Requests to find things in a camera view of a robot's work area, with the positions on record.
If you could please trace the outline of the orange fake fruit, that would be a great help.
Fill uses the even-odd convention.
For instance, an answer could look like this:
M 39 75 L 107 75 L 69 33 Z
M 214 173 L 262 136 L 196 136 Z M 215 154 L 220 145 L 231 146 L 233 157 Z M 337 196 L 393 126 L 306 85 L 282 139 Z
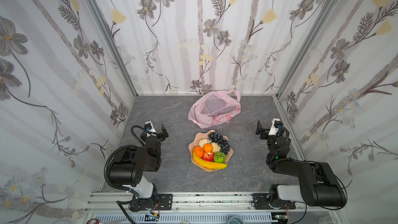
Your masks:
M 213 146 L 210 143 L 206 143 L 203 145 L 203 150 L 205 152 L 212 152 L 213 151 Z
M 203 150 L 203 148 L 200 147 L 200 146 L 194 147 L 193 152 L 194 152 L 199 158 L 202 158 L 202 156 L 203 156 L 203 154 L 204 154 L 204 150 Z

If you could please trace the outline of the yellow fake banana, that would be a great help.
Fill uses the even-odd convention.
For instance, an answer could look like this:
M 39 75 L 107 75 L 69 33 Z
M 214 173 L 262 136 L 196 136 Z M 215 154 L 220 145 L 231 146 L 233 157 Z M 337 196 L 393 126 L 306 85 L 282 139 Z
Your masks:
M 222 170 L 222 169 L 227 168 L 227 165 L 224 163 L 215 163 L 215 162 L 205 161 L 205 160 L 199 158 L 195 152 L 193 152 L 193 159 L 194 159 L 194 162 L 198 166 L 205 168 L 205 169 Z

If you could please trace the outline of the green fake custard apple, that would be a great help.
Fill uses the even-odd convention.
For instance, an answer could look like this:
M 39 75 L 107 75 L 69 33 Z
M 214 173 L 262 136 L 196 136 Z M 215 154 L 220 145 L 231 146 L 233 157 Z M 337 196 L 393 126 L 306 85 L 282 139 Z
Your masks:
M 223 152 L 217 151 L 217 152 L 214 153 L 213 162 L 215 162 L 215 163 L 224 163 L 225 160 L 226 160 L 226 155 Z

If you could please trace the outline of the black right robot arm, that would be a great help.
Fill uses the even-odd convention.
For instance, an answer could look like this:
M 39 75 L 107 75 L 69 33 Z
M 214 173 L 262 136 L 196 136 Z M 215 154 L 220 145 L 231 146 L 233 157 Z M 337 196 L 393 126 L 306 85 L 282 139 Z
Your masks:
M 290 152 L 290 132 L 280 119 L 274 118 L 269 129 L 257 122 L 256 135 L 265 140 L 268 154 L 265 164 L 276 174 L 298 179 L 297 185 L 273 184 L 264 200 L 254 198 L 255 208 L 260 202 L 266 207 L 288 208 L 289 204 L 304 203 L 307 206 L 327 210 L 340 210 L 348 200 L 346 188 L 326 162 L 300 161 L 288 156 Z

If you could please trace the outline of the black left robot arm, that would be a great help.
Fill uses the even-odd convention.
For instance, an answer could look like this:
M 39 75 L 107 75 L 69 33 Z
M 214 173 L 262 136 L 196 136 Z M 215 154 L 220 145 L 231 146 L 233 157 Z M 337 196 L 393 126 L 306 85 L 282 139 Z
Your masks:
M 124 212 L 125 206 L 132 212 L 170 211 L 173 195 L 159 194 L 155 184 L 144 177 L 144 172 L 160 169 L 161 142 L 169 136 L 166 128 L 162 125 L 161 131 L 157 132 L 153 123 L 148 121 L 144 126 L 132 126 L 131 134 L 140 145 L 121 146 L 111 153 L 104 166 L 106 183 L 133 195 L 129 201 L 117 201 Z

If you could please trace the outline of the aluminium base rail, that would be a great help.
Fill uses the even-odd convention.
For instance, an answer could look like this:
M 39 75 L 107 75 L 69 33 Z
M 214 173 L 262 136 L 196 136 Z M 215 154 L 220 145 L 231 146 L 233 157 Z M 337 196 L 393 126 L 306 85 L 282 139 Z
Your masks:
M 92 193 L 80 224 L 345 224 L 341 211 L 329 211 L 298 202 L 279 209 L 266 206 L 265 193 L 252 192 L 172 192 L 161 194 L 154 208 L 124 211 L 117 201 L 132 199 L 128 193 Z

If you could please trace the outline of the pale yellow fake fruit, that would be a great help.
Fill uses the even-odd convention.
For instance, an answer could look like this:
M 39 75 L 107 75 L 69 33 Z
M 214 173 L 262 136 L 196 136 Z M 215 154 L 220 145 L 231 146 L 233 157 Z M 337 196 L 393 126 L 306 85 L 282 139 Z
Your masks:
M 216 153 L 216 152 L 220 151 L 221 148 L 217 143 L 212 142 L 211 145 L 212 145 L 212 152 Z

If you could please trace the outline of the beige fake potato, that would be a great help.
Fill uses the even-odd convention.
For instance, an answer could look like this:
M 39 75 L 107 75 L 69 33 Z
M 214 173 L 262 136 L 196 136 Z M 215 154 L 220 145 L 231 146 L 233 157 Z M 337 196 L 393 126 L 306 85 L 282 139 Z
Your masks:
M 209 140 L 209 139 L 201 139 L 201 140 L 199 140 L 199 142 L 198 142 L 198 146 L 200 146 L 201 148 L 203 148 L 205 144 L 210 144 L 210 143 L 211 143 L 211 140 Z

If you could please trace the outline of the pink scalloped bowl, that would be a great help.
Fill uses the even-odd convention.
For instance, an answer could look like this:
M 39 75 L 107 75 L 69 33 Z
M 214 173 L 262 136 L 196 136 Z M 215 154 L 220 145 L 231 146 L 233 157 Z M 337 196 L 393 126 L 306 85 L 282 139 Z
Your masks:
M 227 136 L 215 130 L 197 133 L 189 151 L 192 163 L 206 172 L 226 169 L 233 155 Z

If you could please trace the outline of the red fake strawberry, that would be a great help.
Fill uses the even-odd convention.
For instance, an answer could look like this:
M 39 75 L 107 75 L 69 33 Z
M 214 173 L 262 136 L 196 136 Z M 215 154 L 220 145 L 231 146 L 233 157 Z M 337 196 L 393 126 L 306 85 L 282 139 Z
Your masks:
M 214 161 L 214 153 L 213 152 L 204 152 L 202 159 L 204 161 L 213 162 Z

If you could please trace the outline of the pink plastic bag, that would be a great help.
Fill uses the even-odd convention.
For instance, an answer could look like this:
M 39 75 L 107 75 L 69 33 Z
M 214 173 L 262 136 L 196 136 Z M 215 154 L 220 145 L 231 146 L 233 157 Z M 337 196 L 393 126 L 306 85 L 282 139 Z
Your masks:
M 229 123 L 241 111 L 241 95 L 235 90 L 212 91 L 196 101 L 188 113 L 188 120 L 206 129 Z

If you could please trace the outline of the dark fake grape bunch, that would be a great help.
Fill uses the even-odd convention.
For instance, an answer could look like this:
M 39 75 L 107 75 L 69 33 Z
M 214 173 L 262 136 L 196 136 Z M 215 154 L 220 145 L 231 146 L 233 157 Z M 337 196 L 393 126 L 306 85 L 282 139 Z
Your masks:
M 228 141 L 227 138 L 221 135 L 221 133 L 215 131 L 215 132 L 210 132 L 208 135 L 209 140 L 212 142 L 217 143 L 220 146 L 220 151 L 223 152 L 225 155 L 227 155 L 230 150 L 231 150 L 231 145 Z

